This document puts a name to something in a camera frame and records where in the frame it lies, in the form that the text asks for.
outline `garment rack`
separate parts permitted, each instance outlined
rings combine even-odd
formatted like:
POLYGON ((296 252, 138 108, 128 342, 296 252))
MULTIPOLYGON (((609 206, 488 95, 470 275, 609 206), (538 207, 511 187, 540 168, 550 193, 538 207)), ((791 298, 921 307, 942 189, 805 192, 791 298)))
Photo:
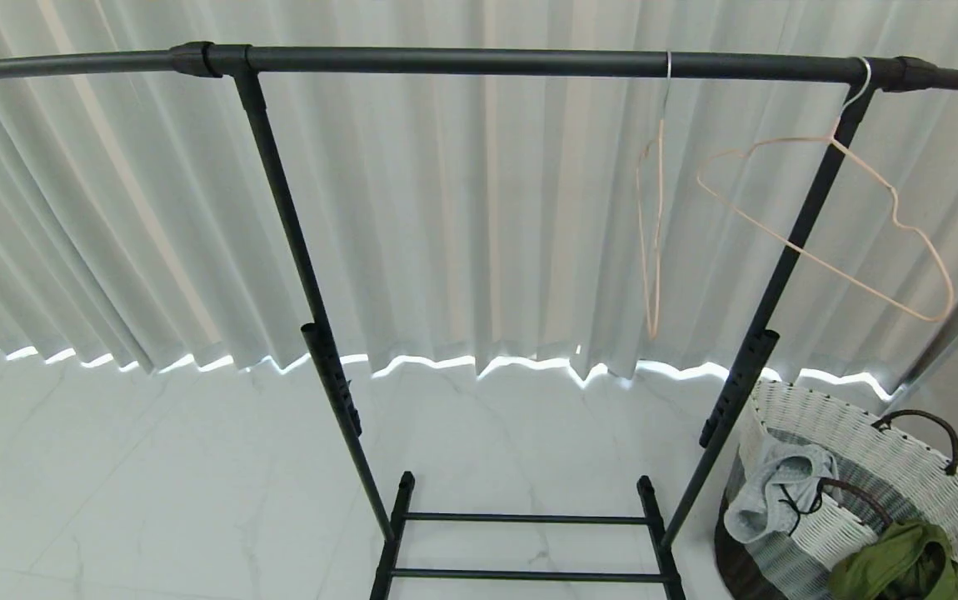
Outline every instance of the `garment rack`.
MULTIPOLYGON (((726 383, 701 432, 705 451, 697 464, 676 512, 665 527, 650 478, 638 479, 642 517, 585 517, 556 515, 482 515, 482 513, 410 512, 415 478, 402 474, 394 507, 387 516, 377 491, 372 469, 361 445, 361 419, 353 406, 349 382, 327 320, 322 295, 312 270, 297 210, 290 197, 286 174, 278 155, 276 139, 258 73, 452 73, 452 75, 502 75, 547 77, 641 77, 665 78, 668 61, 676 69, 671 76, 692 79, 752 79, 842 83, 849 85, 847 98, 861 92, 846 107, 834 138, 849 147, 857 126, 876 91, 909 92, 939 88, 958 91, 958 69, 938 68, 916 57, 869 57, 871 79, 855 57, 794 57, 775 54, 731 54, 711 52, 639 52, 591 50, 506 50, 445 48, 314 48, 258 47, 190 42, 168 50, 64 54, 49 57, 0 58, 0 79, 50 75, 92 75, 92 73, 176 72, 196 77, 231 77, 261 154, 263 170, 276 201, 297 276, 305 290, 312 322, 301 327, 331 404, 342 439, 346 441, 353 466, 372 505, 383 532, 383 551, 372 584, 372 600, 387 600, 394 578, 486 578, 486 580, 635 582, 666 586, 670 600, 685 599, 681 576, 672 556, 672 543, 711 473, 716 457, 726 445, 738 415, 746 405, 753 385, 761 375, 779 334, 768 328, 780 296, 786 288, 798 253, 788 247, 780 255, 768 286, 754 314, 745 339, 731 365, 726 383), (588 525, 636 525, 649 529, 659 574, 493 571, 460 569, 414 569, 397 565, 398 551, 407 522, 473 521, 482 523, 549 523, 588 525)), ((828 147, 798 217, 789 242, 804 247, 819 217, 845 155, 828 147)))

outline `basket handle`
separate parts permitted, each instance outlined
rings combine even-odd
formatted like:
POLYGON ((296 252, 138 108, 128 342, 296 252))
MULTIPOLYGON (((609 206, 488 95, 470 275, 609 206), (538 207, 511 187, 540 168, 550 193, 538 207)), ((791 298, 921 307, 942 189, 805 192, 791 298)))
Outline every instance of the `basket handle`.
POLYGON ((949 433, 949 441, 952 445, 952 459, 949 460, 949 464, 946 464, 945 472, 946 475, 956 475, 956 467, 958 467, 958 436, 956 436, 956 430, 952 428, 952 425, 949 425, 949 422, 942 417, 937 417, 935 414, 928 413, 927 411, 908 409, 908 410, 895 410, 889 414, 883 415, 879 421, 875 421, 871 424, 875 429, 880 430, 880 432, 885 432, 886 429, 890 429, 891 421, 894 421, 895 418, 905 417, 906 415, 916 415, 917 417, 929 418, 931 421, 942 426, 946 430, 946 433, 949 433))
POLYGON ((879 501, 872 497, 871 494, 862 490, 860 487, 852 485, 852 483, 842 482, 840 479, 832 479, 829 477, 819 478, 819 487, 818 491, 823 490, 823 486, 831 486, 833 488, 838 488, 846 490, 848 493, 856 495, 857 498, 860 498, 867 504, 871 506, 871 510, 875 510, 876 515, 882 520, 883 528, 889 528, 891 524, 894 523, 894 519, 891 519, 890 513, 886 512, 886 509, 879 504, 879 501))

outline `white marble floor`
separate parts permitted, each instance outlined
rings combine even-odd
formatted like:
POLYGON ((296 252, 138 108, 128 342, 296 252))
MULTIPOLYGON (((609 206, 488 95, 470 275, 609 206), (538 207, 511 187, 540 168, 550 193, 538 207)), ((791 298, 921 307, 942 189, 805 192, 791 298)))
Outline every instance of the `white marble floor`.
MULTIPOLYGON (((720 381, 561 369, 347 366, 384 502, 415 510, 665 517, 720 381)), ((711 555, 716 469, 676 543, 691 599, 727 598, 711 555)), ((381 540, 311 364, 162 375, 0 354, 0 600, 367 598, 381 540)), ((416 523, 399 565, 650 571, 639 527, 416 523)), ((661 586, 395 581, 400 600, 657 599, 661 586)))

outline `sheer curtain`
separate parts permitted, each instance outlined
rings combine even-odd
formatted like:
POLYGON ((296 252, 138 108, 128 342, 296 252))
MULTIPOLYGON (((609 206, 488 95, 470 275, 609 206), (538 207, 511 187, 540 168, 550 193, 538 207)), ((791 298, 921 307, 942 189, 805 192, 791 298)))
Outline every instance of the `sheer curtain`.
MULTIPOLYGON (((958 68, 958 2, 14 3, 0 57, 255 45, 910 54, 958 68)), ((700 160, 823 134, 844 85, 671 83, 661 334, 638 262, 636 157, 662 80, 266 73, 272 124, 343 353, 727 364, 782 247, 708 197, 700 160)), ((879 94, 853 148, 901 190, 958 289, 958 92, 879 94)), ((822 153, 774 147, 709 178, 788 231, 822 153)), ((644 166, 653 209, 653 162, 644 166)), ((810 248, 922 311, 925 249, 886 193, 842 170, 810 248)), ((307 307, 229 82, 174 75, 0 81, 0 348, 163 368, 304 353, 307 307)), ((802 261, 772 366, 897 383, 935 335, 802 261)))

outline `gray garment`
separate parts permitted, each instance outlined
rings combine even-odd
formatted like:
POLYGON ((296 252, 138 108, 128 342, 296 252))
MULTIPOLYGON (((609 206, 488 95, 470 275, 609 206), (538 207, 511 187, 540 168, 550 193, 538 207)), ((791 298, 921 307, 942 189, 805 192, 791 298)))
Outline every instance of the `gray garment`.
POLYGON ((832 453, 815 444, 788 444, 765 436, 757 463, 727 506, 723 527, 736 542, 752 543, 773 532, 788 533, 798 522, 794 506, 807 512, 819 478, 837 478, 832 453))

